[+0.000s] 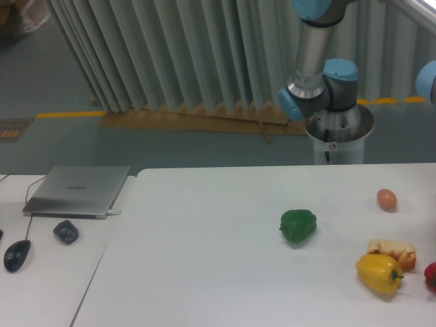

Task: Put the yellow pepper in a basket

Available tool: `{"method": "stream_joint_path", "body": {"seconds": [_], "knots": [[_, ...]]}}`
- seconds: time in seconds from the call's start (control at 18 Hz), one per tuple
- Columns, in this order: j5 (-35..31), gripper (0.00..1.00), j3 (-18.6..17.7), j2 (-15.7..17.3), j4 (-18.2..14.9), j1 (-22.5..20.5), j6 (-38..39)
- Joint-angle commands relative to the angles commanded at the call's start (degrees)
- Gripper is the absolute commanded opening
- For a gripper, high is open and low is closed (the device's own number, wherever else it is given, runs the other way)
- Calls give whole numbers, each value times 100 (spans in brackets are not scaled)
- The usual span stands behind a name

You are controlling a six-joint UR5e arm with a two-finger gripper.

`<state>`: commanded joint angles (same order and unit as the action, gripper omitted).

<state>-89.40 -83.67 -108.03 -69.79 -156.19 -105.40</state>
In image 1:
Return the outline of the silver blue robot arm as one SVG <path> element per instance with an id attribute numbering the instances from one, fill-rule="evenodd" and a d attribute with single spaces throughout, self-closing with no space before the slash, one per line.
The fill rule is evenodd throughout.
<path id="1" fill-rule="evenodd" d="M 344 111 L 358 97 L 435 101 L 434 1 L 295 1 L 301 33 L 279 91 L 291 120 Z"/>

